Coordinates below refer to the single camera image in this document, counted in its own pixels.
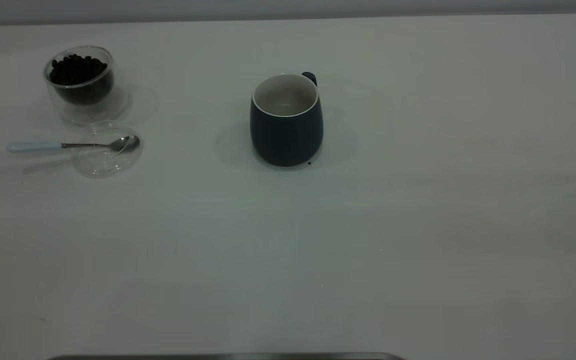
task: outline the gray wall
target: gray wall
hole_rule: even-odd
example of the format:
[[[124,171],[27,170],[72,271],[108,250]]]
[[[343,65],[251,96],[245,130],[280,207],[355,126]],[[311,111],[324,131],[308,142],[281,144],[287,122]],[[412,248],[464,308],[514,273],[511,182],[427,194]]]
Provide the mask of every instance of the gray wall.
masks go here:
[[[576,12],[576,0],[0,0],[0,25]]]

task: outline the mug rim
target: mug rim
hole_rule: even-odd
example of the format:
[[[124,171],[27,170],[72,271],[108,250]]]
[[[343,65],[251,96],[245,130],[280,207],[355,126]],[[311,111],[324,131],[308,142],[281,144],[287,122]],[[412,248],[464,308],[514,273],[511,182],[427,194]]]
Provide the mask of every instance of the mug rim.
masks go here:
[[[310,105],[310,107],[308,107],[306,110],[302,111],[302,112],[298,112],[297,114],[290,114],[290,115],[279,115],[279,114],[272,114],[270,112],[267,112],[266,110],[262,109],[257,101],[255,100],[255,93],[257,92],[257,89],[259,89],[259,87],[265,83],[267,80],[270,79],[275,79],[275,78],[279,78],[281,76],[290,76],[290,77],[298,77],[298,78],[304,78],[306,80],[308,80],[309,84],[312,85],[312,87],[315,89],[315,100],[312,102],[312,105]],[[274,75],[274,76],[269,76],[266,77],[265,80],[263,80],[262,82],[259,83],[259,85],[257,85],[254,90],[252,90],[252,103],[254,104],[254,107],[256,107],[260,112],[263,112],[264,114],[266,114],[267,116],[272,116],[272,117],[281,117],[281,118],[288,118],[288,117],[297,117],[297,116],[301,116],[303,114],[306,114],[307,112],[311,111],[315,105],[317,105],[317,103],[320,101],[320,89],[317,87],[317,85],[315,85],[315,83],[313,82],[313,80],[311,80],[309,77],[307,77],[306,75],[302,75],[301,73],[285,73],[282,72],[279,75]]]

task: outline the coffee bean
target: coffee bean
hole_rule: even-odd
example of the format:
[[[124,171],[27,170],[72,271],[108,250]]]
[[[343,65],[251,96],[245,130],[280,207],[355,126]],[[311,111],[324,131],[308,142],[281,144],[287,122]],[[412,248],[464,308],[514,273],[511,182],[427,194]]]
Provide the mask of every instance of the coffee bean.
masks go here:
[[[61,61],[52,60],[52,71],[48,75],[51,82],[57,85],[72,86],[88,82],[101,75],[108,64],[91,56],[81,57],[72,54]],[[92,105],[103,100],[110,93],[114,84],[112,71],[91,84],[77,88],[57,88],[57,93],[66,101],[76,105]]]

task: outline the glass cup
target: glass cup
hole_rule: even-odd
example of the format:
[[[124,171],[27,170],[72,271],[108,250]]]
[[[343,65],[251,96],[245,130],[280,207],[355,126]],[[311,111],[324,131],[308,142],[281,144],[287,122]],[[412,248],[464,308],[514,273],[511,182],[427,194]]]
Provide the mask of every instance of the glass cup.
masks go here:
[[[108,66],[93,79],[75,85],[55,84],[50,80],[53,60],[59,62],[69,55],[99,59]],[[128,103],[128,84],[124,73],[110,52],[99,46],[78,46],[53,56],[43,69],[50,99],[60,116],[76,125],[90,125],[109,120],[121,112]]]

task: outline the dark blue mug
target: dark blue mug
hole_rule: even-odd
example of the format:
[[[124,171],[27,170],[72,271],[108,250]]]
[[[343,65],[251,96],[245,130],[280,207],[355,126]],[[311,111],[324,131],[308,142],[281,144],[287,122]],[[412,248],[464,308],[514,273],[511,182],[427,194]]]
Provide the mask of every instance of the dark blue mug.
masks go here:
[[[250,100],[250,137],[270,164],[296,166],[322,146],[324,121],[317,78],[282,73],[259,84]]]

